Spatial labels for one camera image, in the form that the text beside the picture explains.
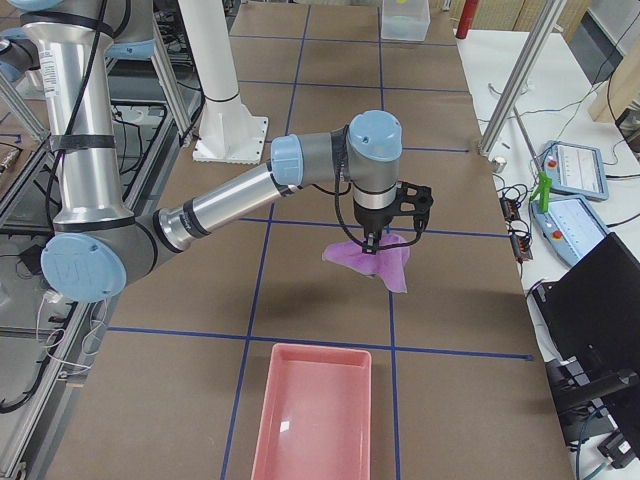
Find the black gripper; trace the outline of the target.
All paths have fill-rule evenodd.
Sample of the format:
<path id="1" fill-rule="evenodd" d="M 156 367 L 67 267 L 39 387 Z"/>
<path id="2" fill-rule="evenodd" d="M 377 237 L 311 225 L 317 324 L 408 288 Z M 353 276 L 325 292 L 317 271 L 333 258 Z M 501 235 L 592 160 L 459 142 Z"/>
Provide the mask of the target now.
<path id="1" fill-rule="evenodd" d="M 379 239 L 382 237 L 382 232 L 391 223 L 390 209 L 388 207 L 369 209 L 355 203 L 354 215 L 356 221 L 364 229 L 365 237 L 362 241 L 362 252 L 376 254 L 379 249 Z"/>

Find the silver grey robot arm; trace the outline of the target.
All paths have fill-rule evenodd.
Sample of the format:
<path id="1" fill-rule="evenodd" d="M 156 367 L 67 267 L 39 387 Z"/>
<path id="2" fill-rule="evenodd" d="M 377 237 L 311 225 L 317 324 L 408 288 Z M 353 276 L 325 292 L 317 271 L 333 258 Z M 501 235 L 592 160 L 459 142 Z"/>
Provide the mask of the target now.
<path id="1" fill-rule="evenodd" d="M 152 197 L 126 202 L 106 70 L 110 50 L 155 53 L 152 3 L 20 1 L 17 8 L 39 60 L 54 157 L 51 183 L 60 195 L 40 254 L 54 291 L 79 303 L 117 297 L 196 240 L 330 180 L 352 187 L 363 251 L 388 248 L 382 231 L 400 198 L 399 120 L 369 110 L 330 133 L 278 137 L 264 153 L 268 121 L 251 114 L 240 97 L 220 2 L 179 5 L 204 100 L 197 146 L 208 160 L 239 161 L 247 170 L 172 208 Z"/>

